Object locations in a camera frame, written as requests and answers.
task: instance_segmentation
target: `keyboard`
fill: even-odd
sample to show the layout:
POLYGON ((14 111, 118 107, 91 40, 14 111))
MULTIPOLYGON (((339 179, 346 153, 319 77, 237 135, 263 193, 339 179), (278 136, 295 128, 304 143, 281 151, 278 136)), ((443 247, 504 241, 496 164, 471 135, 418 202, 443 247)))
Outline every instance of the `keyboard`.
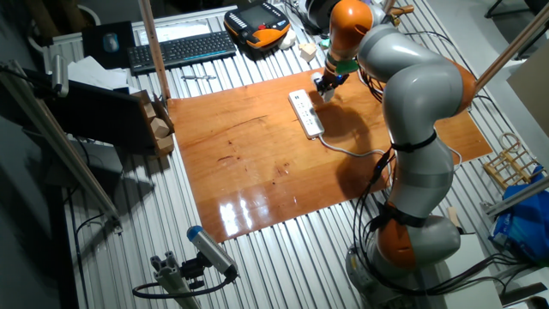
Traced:
MULTIPOLYGON (((174 39, 160 43, 160 51, 166 69, 197 64, 236 54, 236 47, 229 33, 220 31, 174 39)), ((128 48, 130 69, 133 76, 155 72, 153 57, 148 45, 128 48)))

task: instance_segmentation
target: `paper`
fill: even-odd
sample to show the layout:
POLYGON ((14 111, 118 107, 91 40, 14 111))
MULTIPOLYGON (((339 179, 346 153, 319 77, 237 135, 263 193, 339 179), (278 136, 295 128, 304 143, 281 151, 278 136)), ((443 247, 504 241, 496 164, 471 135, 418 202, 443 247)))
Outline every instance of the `paper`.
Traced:
MULTIPOLYGON (((165 42, 172 39, 182 39, 209 32, 207 21, 189 21, 156 28, 156 36, 158 37, 159 42, 165 42)), ((145 29, 139 30, 138 33, 141 45, 147 45, 148 38, 145 29)))
POLYGON ((128 87, 128 71, 105 70, 93 57, 86 57, 68 67, 69 80, 113 90, 128 87))

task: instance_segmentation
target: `power strip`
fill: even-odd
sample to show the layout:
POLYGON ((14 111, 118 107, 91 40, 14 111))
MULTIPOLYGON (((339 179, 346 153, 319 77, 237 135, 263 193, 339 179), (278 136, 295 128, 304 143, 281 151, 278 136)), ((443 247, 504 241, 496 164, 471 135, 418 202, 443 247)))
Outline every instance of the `power strip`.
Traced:
POLYGON ((324 133, 323 124, 320 123, 309 95, 303 89, 291 92, 288 99, 307 138, 312 139, 324 133))

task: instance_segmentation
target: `wooden tabletop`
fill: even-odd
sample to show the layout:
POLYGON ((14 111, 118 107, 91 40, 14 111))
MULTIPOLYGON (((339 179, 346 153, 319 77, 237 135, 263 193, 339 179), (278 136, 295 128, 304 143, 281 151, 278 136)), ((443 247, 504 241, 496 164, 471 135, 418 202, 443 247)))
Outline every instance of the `wooden tabletop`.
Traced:
MULTIPOLYGON (((357 75, 323 104, 313 72, 169 101, 198 214, 215 240, 358 197, 365 188, 379 155, 355 158, 308 140, 288 102, 292 91, 310 94, 326 142, 355 153, 389 148, 381 104, 357 75)), ((492 151, 466 112, 436 126, 465 161, 492 151)), ((377 189, 384 186, 378 181, 377 189)))

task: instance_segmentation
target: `blue plastic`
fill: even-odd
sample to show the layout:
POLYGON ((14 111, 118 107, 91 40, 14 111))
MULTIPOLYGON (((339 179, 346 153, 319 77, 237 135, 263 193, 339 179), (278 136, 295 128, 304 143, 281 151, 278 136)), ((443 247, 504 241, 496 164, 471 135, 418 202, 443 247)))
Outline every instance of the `blue plastic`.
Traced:
MULTIPOLYGON (((536 173, 543 167, 536 167, 536 173)), ((541 173, 532 179, 532 184, 542 179, 541 173)), ((512 185, 504 193, 509 198, 529 185, 512 185)), ((523 253, 540 265, 549 262, 549 192, 542 191, 509 210, 503 212, 489 239, 507 249, 523 253)))
POLYGON ((204 229, 201 226, 190 227, 187 230, 187 238, 192 242, 192 240, 203 230, 204 229))

